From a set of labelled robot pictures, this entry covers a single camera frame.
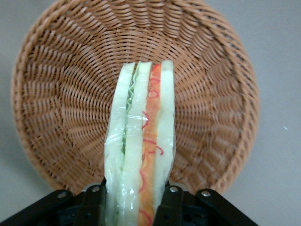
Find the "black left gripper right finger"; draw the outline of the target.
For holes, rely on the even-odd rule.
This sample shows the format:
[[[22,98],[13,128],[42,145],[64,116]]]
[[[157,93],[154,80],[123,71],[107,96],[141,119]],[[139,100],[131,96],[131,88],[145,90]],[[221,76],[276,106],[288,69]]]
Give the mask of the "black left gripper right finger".
[[[184,226],[183,204],[184,192],[187,191],[183,184],[167,184],[162,201],[157,208],[154,218],[155,226]]]

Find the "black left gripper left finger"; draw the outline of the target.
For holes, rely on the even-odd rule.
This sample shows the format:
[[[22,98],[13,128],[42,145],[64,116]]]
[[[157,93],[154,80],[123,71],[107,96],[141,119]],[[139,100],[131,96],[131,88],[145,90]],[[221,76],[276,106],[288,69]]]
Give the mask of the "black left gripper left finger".
[[[75,226],[104,226],[106,204],[106,179],[101,183],[89,185],[84,192],[80,208],[77,211]]]

